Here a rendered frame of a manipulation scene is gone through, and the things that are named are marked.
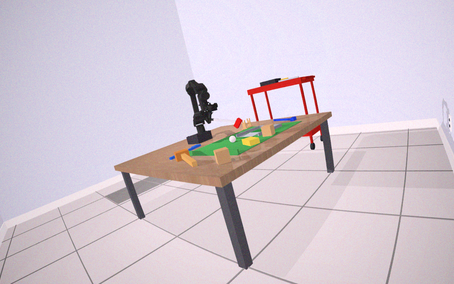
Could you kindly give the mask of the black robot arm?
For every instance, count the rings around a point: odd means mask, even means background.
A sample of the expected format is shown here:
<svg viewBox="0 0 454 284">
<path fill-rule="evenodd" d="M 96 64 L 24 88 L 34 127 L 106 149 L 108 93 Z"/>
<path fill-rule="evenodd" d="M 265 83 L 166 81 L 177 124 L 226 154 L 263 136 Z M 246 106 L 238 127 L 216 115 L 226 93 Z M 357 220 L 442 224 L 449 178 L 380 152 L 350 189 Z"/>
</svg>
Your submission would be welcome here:
<svg viewBox="0 0 454 284">
<path fill-rule="evenodd" d="M 199 112 L 196 95 L 197 95 L 199 103 L 207 101 L 210 98 L 210 94 L 207 90 L 207 87 L 204 86 L 203 83 L 197 83 L 195 80 L 189 80 L 185 89 L 191 98 L 194 113 Z M 213 103 L 213 104 L 209 103 L 209 104 L 205 104 L 205 105 L 206 105 L 205 108 L 207 108 L 207 111 L 208 110 L 214 111 L 218 107 L 217 103 Z M 193 120 L 194 127 L 197 128 L 197 134 L 205 132 L 204 119 L 200 116 L 195 117 L 195 115 L 193 116 L 193 119 L 194 119 Z"/>
</svg>

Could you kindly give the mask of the tan cube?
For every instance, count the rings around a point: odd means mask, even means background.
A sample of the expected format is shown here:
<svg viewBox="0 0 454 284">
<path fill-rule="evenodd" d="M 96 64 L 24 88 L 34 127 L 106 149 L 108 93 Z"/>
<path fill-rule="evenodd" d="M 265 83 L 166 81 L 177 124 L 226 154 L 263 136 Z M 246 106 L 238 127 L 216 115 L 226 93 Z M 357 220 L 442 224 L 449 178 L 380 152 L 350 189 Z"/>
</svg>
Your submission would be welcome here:
<svg viewBox="0 0 454 284">
<path fill-rule="evenodd" d="M 274 124 L 264 125 L 263 127 L 261 127 L 261 131 L 263 137 L 272 136 L 273 134 L 275 134 Z"/>
<path fill-rule="evenodd" d="M 232 162 L 231 157 L 229 156 L 229 149 L 226 147 L 213 150 L 214 156 L 216 157 L 216 163 L 218 165 Z"/>
</svg>

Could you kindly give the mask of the orange toy mallet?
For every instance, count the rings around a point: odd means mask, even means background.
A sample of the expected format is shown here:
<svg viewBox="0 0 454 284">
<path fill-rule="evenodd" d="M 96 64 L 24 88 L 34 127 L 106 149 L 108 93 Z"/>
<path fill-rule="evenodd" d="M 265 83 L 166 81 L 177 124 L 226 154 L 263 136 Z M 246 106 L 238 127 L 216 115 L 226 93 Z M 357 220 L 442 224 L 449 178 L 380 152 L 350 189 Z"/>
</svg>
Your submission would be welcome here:
<svg viewBox="0 0 454 284">
<path fill-rule="evenodd" d="M 177 162 L 185 160 L 192 167 L 198 166 L 197 161 L 190 157 L 188 149 L 174 152 L 174 155 Z"/>
</svg>

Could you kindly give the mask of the yellow rectangular block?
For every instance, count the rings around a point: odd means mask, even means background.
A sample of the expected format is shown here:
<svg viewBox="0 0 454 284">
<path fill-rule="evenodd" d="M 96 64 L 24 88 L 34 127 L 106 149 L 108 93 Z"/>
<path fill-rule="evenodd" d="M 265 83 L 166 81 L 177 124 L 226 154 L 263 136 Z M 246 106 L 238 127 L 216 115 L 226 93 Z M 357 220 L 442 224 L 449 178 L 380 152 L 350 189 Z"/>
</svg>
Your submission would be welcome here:
<svg viewBox="0 0 454 284">
<path fill-rule="evenodd" d="M 247 137 L 242 140 L 242 143 L 247 145 L 247 146 L 253 146 L 254 144 L 259 144 L 259 137 Z"/>
</svg>

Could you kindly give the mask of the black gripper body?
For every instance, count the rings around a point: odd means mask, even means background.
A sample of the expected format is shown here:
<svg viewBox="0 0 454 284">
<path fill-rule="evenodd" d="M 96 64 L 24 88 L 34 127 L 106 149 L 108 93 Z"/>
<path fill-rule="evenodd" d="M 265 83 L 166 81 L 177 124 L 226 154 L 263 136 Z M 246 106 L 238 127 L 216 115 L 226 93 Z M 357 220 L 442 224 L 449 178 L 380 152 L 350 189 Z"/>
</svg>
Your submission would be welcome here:
<svg viewBox="0 0 454 284">
<path fill-rule="evenodd" d="M 206 106 L 205 104 L 209 104 L 209 102 L 208 102 L 208 101 L 205 101 L 205 102 L 199 103 L 199 106 L 200 106 L 200 108 L 201 108 L 201 111 L 195 112 L 195 114 L 194 114 L 195 117 L 200 116 L 200 115 L 203 116 L 203 115 L 206 115 L 206 114 L 209 114 L 209 113 L 212 113 L 212 112 L 213 112 L 213 111 L 209 111 L 209 110 L 206 111 L 207 108 L 205 108 L 205 106 Z"/>
</svg>

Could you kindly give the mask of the green flat mat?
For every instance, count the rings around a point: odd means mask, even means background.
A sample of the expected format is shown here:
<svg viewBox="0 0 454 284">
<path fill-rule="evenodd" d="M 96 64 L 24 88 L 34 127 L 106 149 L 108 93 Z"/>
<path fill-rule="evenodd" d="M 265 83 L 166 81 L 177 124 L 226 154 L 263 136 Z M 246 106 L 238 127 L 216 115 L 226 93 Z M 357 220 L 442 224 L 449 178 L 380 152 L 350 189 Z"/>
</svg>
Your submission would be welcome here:
<svg viewBox="0 0 454 284">
<path fill-rule="evenodd" d="M 294 125 L 297 125 L 300 122 L 301 121 L 283 123 L 282 127 L 279 127 L 279 128 L 275 129 L 275 134 L 273 134 L 272 136 L 263 137 L 262 135 L 260 135 L 260 136 L 255 135 L 255 137 L 259 137 L 260 143 L 263 143 L 264 141 L 272 138 L 273 136 L 275 136 L 275 135 L 277 135 L 279 133 L 282 133 L 283 131 L 287 130 L 290 127 L 293 127 Z M 247 130 L 249 130 L 251 128 L 254 128 L 254 127 L 247 128 L 244 131 L 247 131 Z M 220 149 L 220 148 L 226 147 L 228 149 L 238 149 L 239 154 L 241 154 L 241 153 L 243 153 L 243 152 L 245 152 L 245 151 L 247 151 L 247 150 L 249 150 L 249 149 L 251 149 L 251 148 L 253 148 L 253 147 L 258 145 L 258 144 L 254 144 L 253 146 L 247 146 L 247 145 L 242 143 L 242 140 L 247 138 L 247 137 L 241 137 L 241 136 L 240 137 L 236 137 L 236 134 L 239 134 L 239 133 L 244 132 L 244 131 L 240 131 L 238 133 L 235 133 L 235 134 L 231 135 L 231 136 L 235 136 L 235 138 L 236 138 L 235 142 L 230 142 L 229 141 L 229 137 L 230 136 L 228 136 L 228 137 L 223 138 L 222 140 L 218 140 L 218 141 L 216 141 L 214 143 L 211 143 L 211 144 L 208 144 L 208 145 L 206 145 L 204 147 L 201 147 L 201 148 L 197 149 L 196 151 L 200 151 L 200 150 L 216 150 L 216 149 Z"/>
</svg>

